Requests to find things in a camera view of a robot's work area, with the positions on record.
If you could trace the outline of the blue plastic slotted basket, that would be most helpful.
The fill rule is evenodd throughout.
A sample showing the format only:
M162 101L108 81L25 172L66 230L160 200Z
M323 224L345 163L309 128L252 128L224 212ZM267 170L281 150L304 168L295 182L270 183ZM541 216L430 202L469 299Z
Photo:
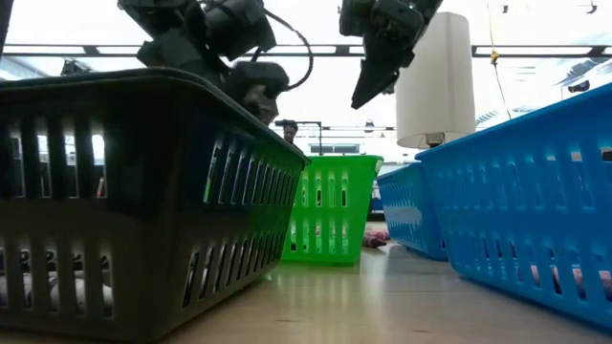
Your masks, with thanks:
M389 237L428 259L446 261L446 243L423 165L413 162L380 175L377 184Z
M419 161L457 272L612 333L599 275L612 274L612 83L426 150ZM581 269L586 299L572 268Z

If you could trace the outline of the table lamp white shade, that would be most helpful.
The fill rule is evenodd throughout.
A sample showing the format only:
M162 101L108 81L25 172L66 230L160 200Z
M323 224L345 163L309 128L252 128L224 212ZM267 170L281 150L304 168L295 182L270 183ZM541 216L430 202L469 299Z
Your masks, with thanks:
M437 13L413 53L395 85L397 143L428 149L474 133L468 19L453 12Z

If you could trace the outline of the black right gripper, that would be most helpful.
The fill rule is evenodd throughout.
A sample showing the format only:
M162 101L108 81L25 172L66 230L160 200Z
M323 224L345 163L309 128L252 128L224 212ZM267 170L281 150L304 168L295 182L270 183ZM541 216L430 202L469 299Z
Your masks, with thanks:
M358 37L365 52L351 107L360 109L385 92L414 58L443 0L341 0L339 33Z

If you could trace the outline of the black ceiling fixture cluster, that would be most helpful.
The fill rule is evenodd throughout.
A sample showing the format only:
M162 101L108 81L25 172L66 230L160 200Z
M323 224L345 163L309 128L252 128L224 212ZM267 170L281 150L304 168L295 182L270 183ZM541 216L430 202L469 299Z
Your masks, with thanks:
M61 76L67 76L67 75L81 75L81 74L89 74L92 72L92 69L80 64L79 62L75 61L75 60L68 60L66 59L63 62L63 66L60 72Z

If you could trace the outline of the grey paper-wrapped crayon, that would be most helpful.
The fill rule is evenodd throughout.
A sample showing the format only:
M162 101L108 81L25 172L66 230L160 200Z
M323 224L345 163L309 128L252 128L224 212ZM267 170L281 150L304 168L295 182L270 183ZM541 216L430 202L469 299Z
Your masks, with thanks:
M25 273L22 276L23 283L23 297L22 304L25 309L29 309L33 303L32 297L32 276L29 273ZM0 275L0 306L6 307L8 305L8 284L5 275Z
M59 310L59 279L51 278L49 280L50 287L50 310L57 312ZM85 281L77 278L74 281L75 292L69 297L69 300L74 304L77 314L85 314L86 295Z

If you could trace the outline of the green plastic slotted basket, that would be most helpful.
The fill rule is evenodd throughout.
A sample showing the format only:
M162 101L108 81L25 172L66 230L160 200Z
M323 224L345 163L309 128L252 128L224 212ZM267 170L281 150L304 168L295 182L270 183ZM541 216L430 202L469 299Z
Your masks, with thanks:
M281 260L355 265L382 165L375 155L312 156L298 179Z

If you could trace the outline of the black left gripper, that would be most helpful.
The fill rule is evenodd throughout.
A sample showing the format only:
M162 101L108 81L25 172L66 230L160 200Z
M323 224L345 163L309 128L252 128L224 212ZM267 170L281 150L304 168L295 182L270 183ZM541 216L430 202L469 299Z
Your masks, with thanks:
M222 84L227 66L206 47L197 46L183 29L170 29L144 41L137 59L146 67L182 70L212 84Z

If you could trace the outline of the black overhead beam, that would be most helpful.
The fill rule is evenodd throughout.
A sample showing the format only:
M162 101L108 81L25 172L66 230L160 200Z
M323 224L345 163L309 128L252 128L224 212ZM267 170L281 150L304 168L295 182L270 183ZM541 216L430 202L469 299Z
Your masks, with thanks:
M133 57L140 45L56 45L56 44L8 44L3 53L10 56L59 56L59 57ZM488 58L497 53L504 58L612 58L612 45L472 45L471 55ZM298 57L363 57L364 47L358 44L285 44L264 52L264 56Z

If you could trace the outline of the black plastic slotted basket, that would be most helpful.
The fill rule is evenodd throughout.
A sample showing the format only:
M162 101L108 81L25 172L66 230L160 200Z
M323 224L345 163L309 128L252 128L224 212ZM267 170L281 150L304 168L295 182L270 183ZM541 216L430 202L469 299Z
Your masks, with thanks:
M307 163L185 72L1 82L0 327L141 343L172 332L278 264ZM85 314L69 300L77 278Z

